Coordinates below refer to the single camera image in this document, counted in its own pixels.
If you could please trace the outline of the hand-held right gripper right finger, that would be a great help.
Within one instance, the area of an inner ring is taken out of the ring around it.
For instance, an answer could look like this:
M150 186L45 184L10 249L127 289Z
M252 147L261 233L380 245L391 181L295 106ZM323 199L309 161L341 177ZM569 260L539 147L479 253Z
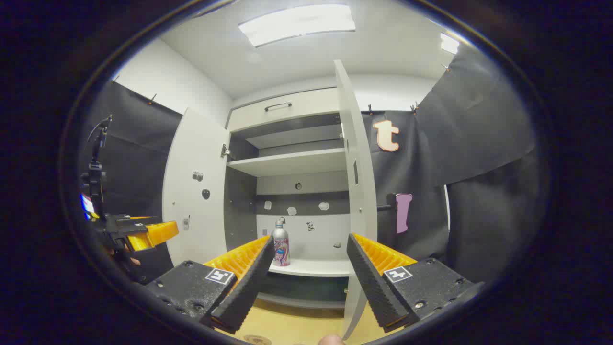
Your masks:
M347 254L386 333L465 304L484 288L436 258L417 261L356 233L348 237Z

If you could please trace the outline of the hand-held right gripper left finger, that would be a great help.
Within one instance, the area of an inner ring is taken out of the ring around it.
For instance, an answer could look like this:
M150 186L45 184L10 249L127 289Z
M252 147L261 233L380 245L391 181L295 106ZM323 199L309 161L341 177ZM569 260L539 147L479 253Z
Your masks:
M234 334L258 297L274 259L274 240L263 236L205 264L186 260L145 288L193 323Z

